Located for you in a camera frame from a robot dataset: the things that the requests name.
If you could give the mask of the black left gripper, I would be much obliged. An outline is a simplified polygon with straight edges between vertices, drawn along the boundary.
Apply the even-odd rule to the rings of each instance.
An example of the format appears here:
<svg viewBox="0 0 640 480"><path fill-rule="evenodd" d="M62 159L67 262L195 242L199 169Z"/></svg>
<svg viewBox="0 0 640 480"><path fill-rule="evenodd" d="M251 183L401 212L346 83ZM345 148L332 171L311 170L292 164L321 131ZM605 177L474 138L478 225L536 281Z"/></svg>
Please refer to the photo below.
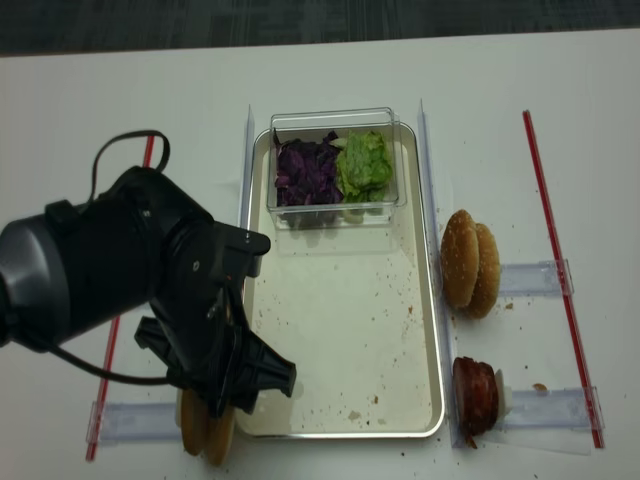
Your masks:
<svg viewBox="0 0 640 480"><path fill-rule="evenodd" d="M268 237L216 221L181 222L162 253L163 274L134 338L167 367L171 385L200 390L209 380L209 416L229 406L251 415L258 396L291 397L296 365L248 330L241 302L246 277L258 275Z"/></svg>

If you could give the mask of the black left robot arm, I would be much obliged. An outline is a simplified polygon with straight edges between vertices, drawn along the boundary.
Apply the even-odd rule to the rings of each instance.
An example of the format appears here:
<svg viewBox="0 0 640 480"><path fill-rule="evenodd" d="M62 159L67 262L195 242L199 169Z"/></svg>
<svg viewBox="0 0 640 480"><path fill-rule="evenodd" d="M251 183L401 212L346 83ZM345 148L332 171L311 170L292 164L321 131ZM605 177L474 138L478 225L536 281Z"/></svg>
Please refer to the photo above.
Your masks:
<svg viewBox="0 0 640 480"><path fill-rule="evenodd" d="M267 236L216 221L160 172L126 171L83 205L49 204L1 234L1 340L51 353L114 382L194 391L212 417L291 395L295 365L250 328L243 285L270 250ZM166 366L161 377L96 367L68 340L139 306L135 339Z"/></svg>

